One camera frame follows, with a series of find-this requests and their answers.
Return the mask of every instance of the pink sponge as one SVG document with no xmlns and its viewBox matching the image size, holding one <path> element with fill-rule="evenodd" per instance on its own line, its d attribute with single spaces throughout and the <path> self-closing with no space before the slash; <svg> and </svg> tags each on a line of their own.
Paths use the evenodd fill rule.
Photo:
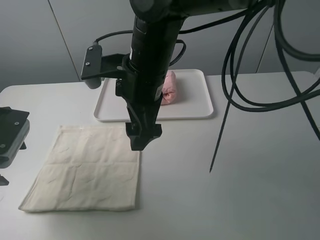
<svg viewBox="0 0 320 240">
<path fill-rule="evenodd" d="M 162 88 L 163 98 L 161 105 L 172 104 L 177 97 L 176 75 L 168 71 Z"/>
</svg>

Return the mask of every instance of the folded cloth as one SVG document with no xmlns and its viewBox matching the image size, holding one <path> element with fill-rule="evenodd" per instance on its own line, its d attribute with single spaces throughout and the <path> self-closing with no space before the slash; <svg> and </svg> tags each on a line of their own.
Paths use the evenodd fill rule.
<svg viewBox="0 0 320 240">
<path fill-rule="evenodd" d="M 173 71 L 168 71 L 165 76 L 163 88 L 163 98 L 161 105 L 172 104 L 177 97 L 176 75 Z"/>
<path fill-rule="evenodd" d="M 61 126 L 19 209 L 25 212 L 135 208 L 140 152 L 124 128 Z"/>
</svg>

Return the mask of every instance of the white cloth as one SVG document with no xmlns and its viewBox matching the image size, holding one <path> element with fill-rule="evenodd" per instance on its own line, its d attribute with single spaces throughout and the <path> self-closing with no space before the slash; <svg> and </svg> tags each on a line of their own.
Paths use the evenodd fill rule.
<svg viewBox="0 0 320 240">
<path fill-rule="evenodd" d="M 19 209 L 25 212 L 135 208 L 140 152 L 124 128 L 61 126 Z"/>
</svg>

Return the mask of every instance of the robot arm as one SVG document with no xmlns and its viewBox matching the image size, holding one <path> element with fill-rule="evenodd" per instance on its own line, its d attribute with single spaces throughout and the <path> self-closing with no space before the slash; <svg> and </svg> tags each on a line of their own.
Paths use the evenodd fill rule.
<svg viewBox="0 0 320 240">
<path fill-rule="evenodd" d="M 257 0 L 130 0 L 136 15 L 131 53 L 102 56 L 98 43 L 87 49 L 81 78 L 92 89 L 100 86 L 101 77 L 117 79 L 115 94 L 127 103 L 131 122 L 125 127 L 133 151 L 142 151 L 162 134 L 161 125 L 156 124 L 162 88 L 185 19 L 244 9 L 255 2 Z"/>
</svg>

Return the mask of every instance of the wrinkled fabric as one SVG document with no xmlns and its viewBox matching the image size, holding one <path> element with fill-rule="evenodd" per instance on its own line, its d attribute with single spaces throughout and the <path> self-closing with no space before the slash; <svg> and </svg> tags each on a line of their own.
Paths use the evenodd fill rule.
<svg viewBox="0 0 320 240">
<path fill-rule="evenodd" d="M 163 98 L 161 105 L 172 104 L 177 97 L 176 75 L 173 71 L 168 71 L 162 88 Z"/>
<path fill-rule="evenodd" d="M 135 208 L 140 152 L 124 128 L 61 126 L 19 209 L 25 212 Z"/>
</svg>

